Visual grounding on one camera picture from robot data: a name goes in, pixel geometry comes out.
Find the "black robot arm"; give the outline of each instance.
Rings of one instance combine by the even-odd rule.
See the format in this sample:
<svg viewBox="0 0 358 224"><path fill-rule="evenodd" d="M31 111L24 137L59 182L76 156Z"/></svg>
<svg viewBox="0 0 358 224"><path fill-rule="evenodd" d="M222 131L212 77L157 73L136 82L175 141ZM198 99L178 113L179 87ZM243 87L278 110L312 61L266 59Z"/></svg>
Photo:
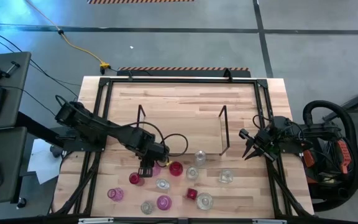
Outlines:
<svg viewBox="0 0 358 224"><path fill-rule="evenodd" d="M151 177L154 161L165 162L169 147L155 142L155 135L130 125L120 126L94 115L79 102L66 102L55 119L59 124L77 130L82 141L104 147L106 135L116 138L141 159L139 175Z"/></svg>

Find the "red object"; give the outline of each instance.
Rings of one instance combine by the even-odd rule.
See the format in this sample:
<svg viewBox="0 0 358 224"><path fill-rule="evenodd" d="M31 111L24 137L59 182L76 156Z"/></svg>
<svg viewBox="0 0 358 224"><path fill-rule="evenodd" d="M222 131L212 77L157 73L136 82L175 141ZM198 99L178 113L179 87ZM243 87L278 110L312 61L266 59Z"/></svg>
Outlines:
<svg viewBox="0 0 358 224"><path fill-rule="evenodd" d="M140 177L140 175L136 172L133 172L129 176L129 182L131 184L134 184L136 186L142 186L144 185L144 179Z"/></svg>
<svg viewBox="0 0 358 224"><path fill-rule="evenodd" d="M198 191L195 189L188 188L186 197L188 199L196 200Z"/></svg>
<svg viewBox="0 0 358 224"><path fill-rule="evenodd" d="M352 162L352 158L349 153L349 149L347 148L346 142L339 140L337 143L342 154L341 171L343 174L347 174L347 166Z"/></svg>
<svg viewBox="0 0 358 224"><path fill-rule="evenodd" d="M180 164L180 162L172 162L172 164L169 166L169 172L177 177L183 172L183 166Z"/></svg>

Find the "red cup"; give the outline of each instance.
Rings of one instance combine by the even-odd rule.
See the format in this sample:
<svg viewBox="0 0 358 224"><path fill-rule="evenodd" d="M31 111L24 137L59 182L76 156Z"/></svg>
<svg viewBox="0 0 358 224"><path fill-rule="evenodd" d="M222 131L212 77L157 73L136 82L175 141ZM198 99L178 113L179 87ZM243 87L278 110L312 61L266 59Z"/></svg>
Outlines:
<svg viewBox="0 0 358 224"><path fill-rule="evenodd" d="M133 172L129 176L129 182L131 184L134 184L136 186L142 186L144 185L144 179L140 177L140 175L136 172Z"/></svg>
<svg viewBox="0 0 358 224"><path fill-rule="evenodd" d="M172 162L172 164L169 166L169 172L177 177L183 172L183 166L180 164L180 162Z"/></svg>
<svg viewBox="0 0 358 224"><path fill-rule="evenodd" d="M186 198L196 200L198 191L195 189L188 188Z"/></svg>

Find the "concrete floor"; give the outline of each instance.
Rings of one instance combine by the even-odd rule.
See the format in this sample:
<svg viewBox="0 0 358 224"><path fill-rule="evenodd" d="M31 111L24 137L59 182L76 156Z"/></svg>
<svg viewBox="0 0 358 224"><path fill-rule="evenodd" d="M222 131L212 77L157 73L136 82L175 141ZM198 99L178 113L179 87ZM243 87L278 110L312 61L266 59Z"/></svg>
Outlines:
<svg viewBox="0 0 358 224"><path fill-rule="evenodd" d="M312 100L343 104L358 94L357 32L266 34L263 43L256 32L260 24L255 19L253 0L109 5L89 5L85 0L33 2L60 26L230 29L230 33L193 29L189 32L66 32L66 35L114 68L245 66L253 77L265 78L269 76L265 66L271 65L273 77L285 79L296 122L302 123L301 111ZM358 30L358 0L259 0L259 4L264 29ZM25 1L15 0L0 0L1 24L50 25ZM99 75L98 62L68 46L56 32L0 30L0 34L23 51L31 52L32 59L53 77L80 84L84 75ZM270 60L262 53L263 47L268 49ZM0 45L0 54L6 52ZM79 92L77 86L68 87ZM58 111L54 94L73 98L70 92L32 67L25 89L53 111ZM26 95L21 111L47 127L57 127L53 117ZM325 114L327 111L314 111L315 118ZM45 215L54 183L51 180L40 186L37 179L26 178L23 194L29 199L28 206L16 210L12 205L0 204L0 218L1 210L6 211L4 218ZM358 221L358 192L345 205L318 215Z"/></svg>

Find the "orange striped tape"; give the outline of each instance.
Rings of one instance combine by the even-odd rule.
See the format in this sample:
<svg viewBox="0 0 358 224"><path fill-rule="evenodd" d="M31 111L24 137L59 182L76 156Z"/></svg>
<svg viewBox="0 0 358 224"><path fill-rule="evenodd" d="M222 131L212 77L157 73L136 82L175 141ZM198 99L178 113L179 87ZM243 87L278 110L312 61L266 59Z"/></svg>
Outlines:
<svg viewBox="0 0 358 224"><path fill-rule="evenodd" d="M198 71L208 71L208 70L224 70L226 67L122 67L118 70L198 70ZM248 71L247 67L232 67L228 68L232 71Z"/></svg>
<svg viewBox="0 0 358 224"><path fill-rule="evenodd" d="M192 2L194 0L88 0L88 4Z"/></svg>

